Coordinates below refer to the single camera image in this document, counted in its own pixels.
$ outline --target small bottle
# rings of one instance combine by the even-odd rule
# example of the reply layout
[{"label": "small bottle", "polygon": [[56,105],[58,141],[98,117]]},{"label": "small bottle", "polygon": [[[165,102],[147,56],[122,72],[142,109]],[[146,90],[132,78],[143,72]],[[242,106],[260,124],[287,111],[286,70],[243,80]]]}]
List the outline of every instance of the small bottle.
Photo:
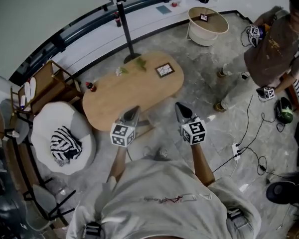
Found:
[{"label": "small bottle", "polygon": [[117,27],[122,26],[119,13],[117,11],[114,13],[114,18],[115,18],[116,26]]},{"label": "small bottle", "polygon": [[96,91],[96,87],[94,86],[94,84],[92,82],[86,82],[85,85],[91,92]]}]

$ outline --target gray tile floor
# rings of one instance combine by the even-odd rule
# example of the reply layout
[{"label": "gray tile floor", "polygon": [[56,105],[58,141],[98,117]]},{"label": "gray tile floor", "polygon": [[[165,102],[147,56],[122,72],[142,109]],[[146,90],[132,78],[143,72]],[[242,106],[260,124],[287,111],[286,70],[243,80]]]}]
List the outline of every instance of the gray tile floor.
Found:
[{"label": "gray tile floor", "polygon": [[[173,159],[184,159],[189,166],[193,166],[190,147],[179,136],[178,123],[174,112],[174,103],[182,101],[190,103],[198,115],[207,123],[207,138],[202,144],[204,154],[212,170],[231,157],[231,144],[239,142],[244,135],[247,125],[247,107],[250,100],[244,100],[239,105],[225,113],[215,113],[212,105],[221,100],[226,91],[238,80],[238,77],[218,79],[216,71],[226,62],[246,48],[241,45],[240,34],[248,25],[235,14],[227,14],[225,18],[230,25],[229,31],[218,37],[213,46],[201,47],[192,41],[186,41],[187,24],[161,32],[134,45],[135,51],[146,53],[160,50],[170,54],[183,68],[185,80],[183,87],[173,97],[167,98],[147,111],[149,120],[155,129],[135,140],[131,146],[131,157],[137,159],[148,152],[149,146],[155,151],[164,146]],[[128,55],[124,49],[105,59],[96,66],[83,73],[79,79],[82,82],[95,81],[109,71],[114,71],[122,64]],[[274,119],[274,103],[277,99],[261,103],[256,95],[252,99],[249,109],[248,132],[241,146],[248,145],[255,137],[262,121],[261,113],[267,120]],[[279,133],[276,122],[264,122],[257,139],[250,146],[259,155],[264,155],[268,161],[268,170],[276,173],[295,171],[297,158],[297,143],[293,137],[299,114],[295,114],[294,121],[286,125]],[[92,165],[71,176],[51,173],[44,165],[38,164],[43,176],[56,178],[50,186],[57,192],[59,188],[68,191],[77,190],[75,197],[68,205],[75,206],[84,191],[96,182],[105,182],[109,174],[117,148],[110,143],[109,134],[95,131],[98,151]],[[215,172],[216,178],[230,176],[244,191],[246,197],[256,206],[262,216],[262,228],[257,238],[283,238],[293,221],[295,208],[290,208],[282,228],[283,217],[288,209],[287,205],[276,205],[266,199],[266,175],[257,174],[257,160],[255,155],[247,150],[238,163],[234,160]]]}]

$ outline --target power strip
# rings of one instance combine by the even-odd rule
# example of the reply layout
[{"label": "power strip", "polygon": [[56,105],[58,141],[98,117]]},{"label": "power strip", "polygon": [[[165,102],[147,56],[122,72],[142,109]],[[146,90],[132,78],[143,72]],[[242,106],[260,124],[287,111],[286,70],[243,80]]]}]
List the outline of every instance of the power strip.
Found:
[{"label": "power strip", "polygon": [[[233,145],[231,145],[231,150],[233,152],[233,156],[237,155],[238,154],[238,151],[239,151],[239,148],[237,146],[238,144],[237,143],[234,143]],[[234,160],[239,160],[240,159],[240,155],[237,156],[237,157],[234,157]]]}]

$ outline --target black pole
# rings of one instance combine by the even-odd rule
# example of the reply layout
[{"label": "black pole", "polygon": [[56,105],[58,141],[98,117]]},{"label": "black pole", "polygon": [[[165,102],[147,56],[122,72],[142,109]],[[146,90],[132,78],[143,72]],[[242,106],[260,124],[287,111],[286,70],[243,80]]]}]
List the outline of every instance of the black pole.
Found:
[{"label": "black pole", "polygon": [[131,40],[131,36],[130,36],[130,31],[129,31],[129,26],[128,26],[128,23],[126,21],[122,0],[116,0],[116,1],[117,1],[116,5],[118,7],[119,15],[120,15],[120,18],[121,18],[121,22],[122,22],[122,26],[123,26],[123,30],[124,30],[124,34],[125,34],[125,38],[126,38],[126,42],[127,42],[127,45],[128,45],[129,51],[130,51],[130,54],[124,59],[124,64],[126,64],[129,61],[131,61],[132,59],[135,59],[135,58],[139,57],[140,54],[134,52],[133,45],[132,45],[132,40]]}]

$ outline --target brown t-shirt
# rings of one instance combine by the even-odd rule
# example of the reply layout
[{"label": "brown t-shirt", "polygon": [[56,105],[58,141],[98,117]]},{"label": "brown t-shirt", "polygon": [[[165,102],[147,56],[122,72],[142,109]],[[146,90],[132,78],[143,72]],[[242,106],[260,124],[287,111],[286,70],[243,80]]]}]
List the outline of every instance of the brown t-shirt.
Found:
[{"label": "brown t-shirt", "polygon": [[[264,22],[272,26],[258,46],[244,54],[250,76],[260,87],[268,86],[287,71],[298,50],[299,33],[289,25],[289,15],[273,21],[278,9],[274,7],[264,14]],[[299,57],[291,65],[291,75],[299,77]]]}]

